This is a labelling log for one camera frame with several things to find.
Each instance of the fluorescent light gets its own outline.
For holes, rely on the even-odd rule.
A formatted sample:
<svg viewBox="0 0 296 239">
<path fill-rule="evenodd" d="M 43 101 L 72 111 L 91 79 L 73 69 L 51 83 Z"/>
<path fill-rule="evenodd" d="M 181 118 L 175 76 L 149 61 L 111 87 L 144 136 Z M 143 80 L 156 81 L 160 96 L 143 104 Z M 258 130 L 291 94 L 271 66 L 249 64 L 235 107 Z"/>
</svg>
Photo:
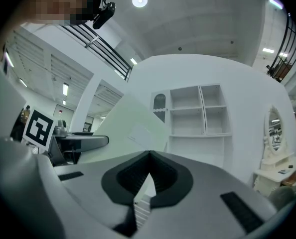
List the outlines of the fluorescent light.
<svg viewBox="0 0 296 239">
<path fill-rule="evenodd" d="M 277 8 L 283 9 L 283 6 L 275 0 L 269 0 L 271 4 L 274 4 Z"/>
<path fill-rule="evenodd" d="M 133 5 L 140 8 L 147 4 L 148 0 L 133 0 Z"/>
<path fill-rule="evenodd" d="M 6 59 L 7 59 L 8 63 L 9 63 L 9 65 L 10 65 L 11 67 L 14 67 L 14 65 L 13 65 L 13 63 L 12 63 L 12 61 L 11 61 L 11 59 L 10 59 L 10 57 L 9 57 L 9 55 L 8 55 L 7 52 L 5 53 L 5 55 L 6 55 Z"/>
<path fill-rule="evenodd" d="M 131 58 L 131 59 L 130 59 L 130 61 L 132 61 L 132 63 L 133 63 L 134 65 L 136 65 L 136 64 L 137 64 L 136 60 L 135 60 L 135 59 L 133 59 L 133 58 Z"/>
<path fill-rule="evenodd" d="M 67 95 L 67 91 L 68 91 L 68 84 L 64 83 L 63 84 L 63 94 Z"/>
<path fill-rule="evenodd" d="M 22 82 L 22 84 L 23 84 L 25 87 L 27 87 L 27 85 L 25 84 L 25 82 L 24 82 L 22 79 L 20 79 L 19 81 Z"/>
<path fill-rule="evenodd" d="M 263 48 L 262 51 L 269 52 L 269 53 L 274 53 L 274 50 L 270 50 L 270 49 L 267 49 L 267 48 Z"/>
</svg>

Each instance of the white cabinet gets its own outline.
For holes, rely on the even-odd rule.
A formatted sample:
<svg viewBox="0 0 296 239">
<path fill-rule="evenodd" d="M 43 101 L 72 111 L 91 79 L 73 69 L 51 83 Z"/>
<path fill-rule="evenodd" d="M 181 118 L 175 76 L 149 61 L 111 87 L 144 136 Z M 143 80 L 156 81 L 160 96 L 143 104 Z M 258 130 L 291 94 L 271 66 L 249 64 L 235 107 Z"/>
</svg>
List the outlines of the white cabinet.
<svg viewBox="0 0 296 239">
<path fill-rule="evenodd" d="M 232 167 L 230 120 L 219 84 L 152 93 L 150 107 L 170 128 L 167 152 L 226 170 Z"/>
</svg>

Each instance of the black stripe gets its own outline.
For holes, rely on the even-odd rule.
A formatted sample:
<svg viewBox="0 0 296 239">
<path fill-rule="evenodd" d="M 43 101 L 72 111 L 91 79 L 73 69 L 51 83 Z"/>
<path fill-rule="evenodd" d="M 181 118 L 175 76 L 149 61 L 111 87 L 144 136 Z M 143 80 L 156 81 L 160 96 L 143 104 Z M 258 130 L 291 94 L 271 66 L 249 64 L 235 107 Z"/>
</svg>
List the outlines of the black stripe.
<svg viewBox="0 0 296 239">
<path fill-rule="evenodd" d="M 73 172 L 73 173 L 67 173 L 67 174 L 62 174 L 62 175 L 58 175 L 58 178 L 61 181 L 66 181 L 66 180 L 70 180 L 79 176 L 83 176 L 84 174 L 82 172 Z"/>
<path fill-rule="evenodd" d="M 250 233 L 263 224 L 263 221 L 234 192 L 220 196 L 240 225 Z"/>
</svg>

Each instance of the mirror frame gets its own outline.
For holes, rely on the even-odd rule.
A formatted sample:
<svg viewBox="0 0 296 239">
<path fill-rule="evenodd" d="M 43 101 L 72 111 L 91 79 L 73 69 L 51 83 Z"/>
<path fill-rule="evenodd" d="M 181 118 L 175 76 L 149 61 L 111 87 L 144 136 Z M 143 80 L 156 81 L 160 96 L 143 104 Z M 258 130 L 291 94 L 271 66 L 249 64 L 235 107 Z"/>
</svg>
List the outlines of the mirror frame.
<svg viewBox="0 0 296 239">
<path fill-rule="evenodd" d="M 269 120 L 270 120 L 271 113 L 277 114 L 277 116 L 279 117 L 279 120 L 280 120 L 281 129 L 282 129 L 282 140 L 281 140 L 280 147 L 277 150 L 274 150 L 274 148 L 272 146 L 272 141 L 270 139 L 270 133 L 269 133 Z M 266 147 L 269 147 L 270 152 L 273 155 L 280 155 L 280 154 L 286 153 L 286 151 L 287 151 L 287 141 L 286 141 L 286 137 L 285 137 L 286 129 L 284 127 L 284 123 L 283 123 L 282 117 L 281 117 L 278 109 L 273 105 L 270 106 L 270 108 L 266 114 L 264 130 L 265 130 L 265 137 L 264 137 L 265 145 L 266 145 Z"/>
</svg>

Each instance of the black railing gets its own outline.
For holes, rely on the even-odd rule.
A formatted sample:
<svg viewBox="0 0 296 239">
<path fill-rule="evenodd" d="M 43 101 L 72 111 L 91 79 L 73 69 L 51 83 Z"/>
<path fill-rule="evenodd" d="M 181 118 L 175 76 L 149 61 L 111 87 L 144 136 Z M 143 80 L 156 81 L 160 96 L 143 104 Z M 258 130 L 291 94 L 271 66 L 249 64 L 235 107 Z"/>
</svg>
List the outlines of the black railing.
<svg viewBox="0 0 296 239">
<path fill-rule="evenodd" d="M 62 26 L 67 32 L 85 44 L 85 48 L 94 52 L 112 67 L 125 81 L 128 80 L 132 67 L 103 38 L 86 24 Z"/>
<path fill-rule="evenodd" d="M 290 13 L 287 15 L 287 25 L 284 37 L 275 57 L 273 64 L 267 66 L 268 72 L 272 78 L 281 82 L 288 74 L 294 63 L 296 62 L 296 25 L 291 19 Z"/>
</svg>

